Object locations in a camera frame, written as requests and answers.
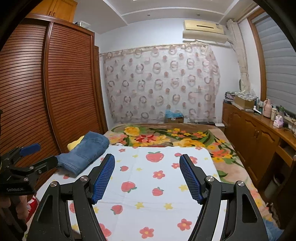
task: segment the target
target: yellow cloth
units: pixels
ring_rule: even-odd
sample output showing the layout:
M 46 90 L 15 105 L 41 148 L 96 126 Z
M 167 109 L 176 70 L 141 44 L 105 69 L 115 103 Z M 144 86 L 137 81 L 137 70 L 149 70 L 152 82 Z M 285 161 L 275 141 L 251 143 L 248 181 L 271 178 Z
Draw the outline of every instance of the yellow cloth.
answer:
M 81 142 L 81 140 L 83 139 L 83 137 L 84 136 L 80 137 L 77 141 L 73 141 L 73 142 L 69 143 L 67 145 L 68 150 L 71 151 L 72 149 L 74 149 L 74 147 L 76 147 Z

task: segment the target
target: silver bolt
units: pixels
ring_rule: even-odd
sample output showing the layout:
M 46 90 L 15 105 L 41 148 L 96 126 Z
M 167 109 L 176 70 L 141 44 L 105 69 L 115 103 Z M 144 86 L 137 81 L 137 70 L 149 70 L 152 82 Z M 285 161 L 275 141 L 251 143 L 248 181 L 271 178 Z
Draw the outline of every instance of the silver bolt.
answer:
M 243 186 L 244 186 L 244 182 L 243 182 L 243 181 L 237 181 L 237 184 L 238 184 L 240 187 L 243 187 Z
M 82 177 L 80 178 L 80 181 L 82 181 L 82 182 L 86 182 L 88 179 L 89 179 L 88 176 L 82 176 Z
M 207 180 L 208 180 L 209 182 L 212 182 L 212 181 L 214 181 L 214 180 L 215 180 L 215 178 L 214 178 L 214 177 L 212 177 L 212 176 L 207 176 Z
M 52 188 L 54 188 L 56 185 L 57 185 L 57 182 L 56 182 L 56 181 L 53 181 L 53 182 L 50 183 L 50 186 L 51 186 Z

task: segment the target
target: ceiling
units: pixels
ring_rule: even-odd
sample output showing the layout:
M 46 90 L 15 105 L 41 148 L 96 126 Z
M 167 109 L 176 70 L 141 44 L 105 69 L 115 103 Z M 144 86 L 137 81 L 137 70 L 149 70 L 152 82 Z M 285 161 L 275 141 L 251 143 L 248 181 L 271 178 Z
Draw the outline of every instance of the ceiling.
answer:
M 188 18 L 225 24 L 255 6 L 252 0 L 76 0 L 74 21 L 102 34 L 130 23 L 159 18 Z

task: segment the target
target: person's hand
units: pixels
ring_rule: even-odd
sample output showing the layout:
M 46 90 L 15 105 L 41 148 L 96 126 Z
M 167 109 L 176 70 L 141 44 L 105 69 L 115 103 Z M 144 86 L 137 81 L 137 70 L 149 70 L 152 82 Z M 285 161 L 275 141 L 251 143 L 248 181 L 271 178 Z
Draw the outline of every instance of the person's hand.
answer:
M 9 208 L 10 199 L 7 196 L 0 196 L 0 208 Z M 27 209 L 27 196 L 20 196 L 20 203 L 15 208 L 18 219 L 26 219 L 29 215 Z

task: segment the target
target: window blind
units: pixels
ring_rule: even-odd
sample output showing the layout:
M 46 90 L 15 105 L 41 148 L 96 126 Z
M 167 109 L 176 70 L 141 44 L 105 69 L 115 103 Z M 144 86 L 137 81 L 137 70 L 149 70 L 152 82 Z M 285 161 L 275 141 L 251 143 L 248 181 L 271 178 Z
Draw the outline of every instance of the window blind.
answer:
M 267 14 L 254 18 L 262 44 L 266 68 L 266 95 L 271 102 L 296 113 L 296 52 Z

